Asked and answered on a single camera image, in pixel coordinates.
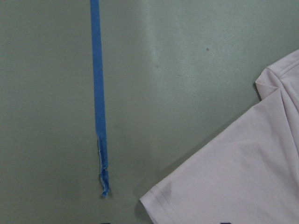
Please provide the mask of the pink Snoopy t-shirt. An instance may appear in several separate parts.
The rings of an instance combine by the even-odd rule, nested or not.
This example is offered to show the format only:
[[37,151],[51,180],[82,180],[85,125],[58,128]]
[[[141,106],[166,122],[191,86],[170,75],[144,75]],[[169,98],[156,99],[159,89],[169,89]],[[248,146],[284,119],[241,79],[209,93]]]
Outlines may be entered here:
[[156,224],[299,221],[299,53],[256,80],[261,101],[142,198]]

